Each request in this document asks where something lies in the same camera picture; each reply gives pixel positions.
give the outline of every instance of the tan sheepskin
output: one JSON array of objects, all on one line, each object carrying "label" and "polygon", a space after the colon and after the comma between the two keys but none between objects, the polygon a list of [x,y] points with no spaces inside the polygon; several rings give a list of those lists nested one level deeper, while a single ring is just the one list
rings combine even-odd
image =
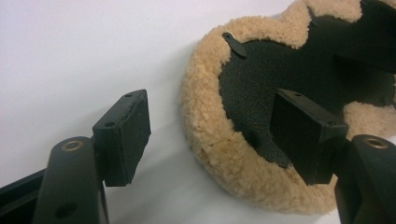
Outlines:
[{"label": "tan sheepskin", "polygon": [[[229,32],[242,43],[270,39],[297,49],[308,37],[308,7],[317,16],[333,15],[349,22],[361,16],[357,0],[305,0],[294,2],[276,19],[257,16],[231,20],[214,28],[198,44],[180,90],[183,125],[198,162],[231,194],[282,213],[324,214],[333,210],[335,178],[330,185],[307,186],[292,166],[283,169],[266,161],[233,129],[219,95],[221,67],[231,58],[231,49],[221,35]],[[396,134],[394,108],[353,103],[346,106],[345,114],[351,127],[349,137],[358,133],[380,137]],[[375,123],[378,119],[386,121]]]},{"label": "tan sheepskin", "polygon": [[396,8],[396,0],[381,0],[381,2],[388,4],[391,7]]}]

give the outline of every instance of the metal grommet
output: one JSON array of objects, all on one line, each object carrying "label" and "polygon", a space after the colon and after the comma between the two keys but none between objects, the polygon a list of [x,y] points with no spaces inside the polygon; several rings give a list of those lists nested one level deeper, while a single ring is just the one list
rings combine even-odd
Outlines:
[{"label": "metal grommet", "polygon": [[369,137],[363,139],[363,142],[371,147],[376,147],[380,149],[388,148],[388,143],[380,138]]},{"label": "metal grommet", "polygon": [[84,145],[83,142],[79,140],[70,141],[62,146],[62,150],[66,152],[74,151],[81,148]]}]

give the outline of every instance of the white surface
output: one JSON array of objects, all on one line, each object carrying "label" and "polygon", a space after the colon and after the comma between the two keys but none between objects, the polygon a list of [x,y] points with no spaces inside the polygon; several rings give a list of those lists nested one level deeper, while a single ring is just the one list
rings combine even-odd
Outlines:
[{"label": "white surface", "polygon": [[148,90],[152,135],[133,184],[106,189],[111,223],[337,223],[265,212],[222,190],[181,130],[177,94],[196,43],[291,0],[1,1],[0,187],[46,167],[65,138],[126,92]]}]

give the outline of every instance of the black fabric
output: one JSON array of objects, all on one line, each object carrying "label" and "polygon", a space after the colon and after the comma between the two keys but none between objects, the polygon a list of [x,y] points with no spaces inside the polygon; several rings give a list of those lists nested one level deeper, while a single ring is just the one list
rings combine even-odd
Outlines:
[{"label": "black fabric", "polygon": [[335,57],[353,45],[396,49],[395,9],[376,1],[361,7],[363,16],[356,23],[313,18],[300,49],[250,41],[243,44],[246,59],[232,52],[219,76],[222,103],[235,130],[260,156],[280,167],[291,164],[269,131],[277,88],[297,91],[340,118],[344,105],[353,101],[377,106],[392,102],[393,74]]}]

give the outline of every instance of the black plastic bracket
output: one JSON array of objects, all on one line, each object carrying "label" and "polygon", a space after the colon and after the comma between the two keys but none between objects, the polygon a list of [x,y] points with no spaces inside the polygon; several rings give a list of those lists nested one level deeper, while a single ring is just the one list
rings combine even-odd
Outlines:
[{"label": "black plastic bracket", "polygon": [[60,142],[46,170],[0,189],[0,223],[108,223],[103,181],[134,177],[151,134],[147,92],[123,95],[93,133]]},{"label": "black plastic bracket", "polygon": [[298,92],[278,90],[270,130],[307,185],[338,176],[343,224],[396,223],[396,146],[347,125]]},{"label": "black plastic bracket", "polygon": [[353,45],[336,54],[346,62],[376,67],[396,74],[396,49],[374,45]]}]

